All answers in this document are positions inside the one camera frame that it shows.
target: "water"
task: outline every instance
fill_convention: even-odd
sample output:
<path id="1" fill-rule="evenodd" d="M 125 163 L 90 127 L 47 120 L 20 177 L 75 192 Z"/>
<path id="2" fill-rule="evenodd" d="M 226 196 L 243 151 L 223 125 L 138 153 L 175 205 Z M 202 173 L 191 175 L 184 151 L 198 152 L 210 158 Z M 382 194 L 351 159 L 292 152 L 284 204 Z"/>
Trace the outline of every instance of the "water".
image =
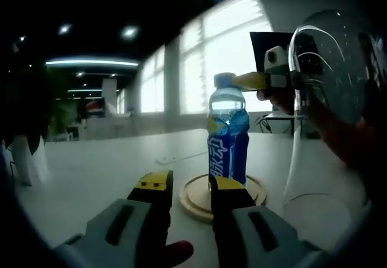
<path id="1" fill-rule="evenodd" d="M 242 92 L 231 85 L 234 74 L 217 74 L 211 95 L 207 130 L 209 174 L 246 185 L 249 114 Z"/>

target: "round wooden base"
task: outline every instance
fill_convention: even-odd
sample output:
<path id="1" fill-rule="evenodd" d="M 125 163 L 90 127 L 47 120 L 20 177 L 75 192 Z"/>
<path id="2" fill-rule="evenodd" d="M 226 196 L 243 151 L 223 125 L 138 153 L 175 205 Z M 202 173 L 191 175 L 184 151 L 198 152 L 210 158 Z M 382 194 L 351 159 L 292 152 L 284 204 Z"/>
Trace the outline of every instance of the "round wooden base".
<path id="1" fill-rule="evenodd" d="M 257 179 L 248 175 L 246 189 L 257 206 L 263 204 L 266 191 Z M 192 218 L 203 223 L 212 223 L 211 193 L 208 189 L 207 174 L 194 177 L 183 186 L 180 191 L 180 203 Z"/>

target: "ceiling light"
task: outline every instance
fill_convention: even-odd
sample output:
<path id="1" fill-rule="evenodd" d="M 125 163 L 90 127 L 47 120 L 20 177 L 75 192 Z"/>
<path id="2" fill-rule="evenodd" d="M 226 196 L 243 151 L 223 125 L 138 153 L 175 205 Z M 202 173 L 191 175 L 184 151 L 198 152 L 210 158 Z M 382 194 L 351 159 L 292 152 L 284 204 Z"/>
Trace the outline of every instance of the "ceiling light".
<path id="1" fill-rule="evenodd" d="M 70 24 L 61 26 L 61 27 L 59 28 L 59 35 L 68 33 L 68 31 L 70 30 L 70 28 L 71 28 L 71 25 L 70 25 Z"/>
<path id="2" fill-rule="evenodd" d="M 91 91 L 102 91 L 102 89 L 97 89 L 97 88 L 94 89 L 94 88 L 93 88 L 93 89 L 89 89 L 89 90 L 88 90 L 88 89 L 85 89 L 85 88 L 84 88 L 84 89 L 81 89 L 81 90 L 68 90 L 67 92 L 68 92 L 68 93 L 77 93 L 77 92 L 79 92 L 79 91 L 80 91 L 80 92 L 82 92 L 82 91 L 87 91 L 87 92 L 90 93 Z"/>
<path id="3" fill-rule="evenodd" d="M 137 27 L 128 26 L 125 27 L 122 36 L 125 38 L 132 38 L 137 33 Z"/>
<path id="4" fill-rule="evenodd" d="M 67 65 L 67 64 L 107 64 L 107 65 L 125 65 L 130 67 L 136 67 L 136 62 L 125 62 L 116 60 L 98 60 L 98 59 L 65 59 L 65 60 L 53 60 L 47 61 L 47 65 Z"/>

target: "white table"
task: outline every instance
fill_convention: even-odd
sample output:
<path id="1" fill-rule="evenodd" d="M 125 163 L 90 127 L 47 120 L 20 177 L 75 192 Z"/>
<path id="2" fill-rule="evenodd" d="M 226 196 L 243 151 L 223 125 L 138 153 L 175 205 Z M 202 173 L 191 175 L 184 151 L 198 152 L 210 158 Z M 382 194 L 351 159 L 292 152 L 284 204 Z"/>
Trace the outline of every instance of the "white table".
<path id="1" fill-rule="evenodd" d="M 207 172 L 207 131 L 191 131 L 112 140 L 47 143 L 50 181 L 39 188 L 18 188 L 19 198 L 50 245 L 78 232 L 117 198 L 126 198 L 139 178 L 151 171 L 174 171 L 174 202 L 168 243 L 190 241 L 193 257 L 183 267 L 218 267 L 212 227 L 191 219 L 180 206 L 183 183 Z M 293 139 L 282 134 L 250 134 L 247 173 L 260 179 L 268 192 L 266 206 L 282 214 Z M 305 153 L 300 180 L 291 183 L 290 197 L 303 192 L 332 193 L 356 214 L 365 194 L 356 174 L 320 141 L 302 145 Z"/>

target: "person's hand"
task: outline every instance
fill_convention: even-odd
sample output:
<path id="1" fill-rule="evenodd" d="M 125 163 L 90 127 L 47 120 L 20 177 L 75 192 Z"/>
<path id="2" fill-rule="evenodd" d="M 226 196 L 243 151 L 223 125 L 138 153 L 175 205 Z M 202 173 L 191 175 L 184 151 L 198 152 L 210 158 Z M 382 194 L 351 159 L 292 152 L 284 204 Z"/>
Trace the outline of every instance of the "person's hand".
<path id="1" fill-rule="evenodd" d="M 257 91 L 256 97 L 258 100 L 270 100 L 286 114 L 293 115 L 294 113 L 294 90 L 290 88 Z"/>
<path id="2" fill-rule="evenodd" d="M 179 241 L 165 246 L 165 267 L 175 267 L 188 260 L 194 253 L 190 242 Z"/>

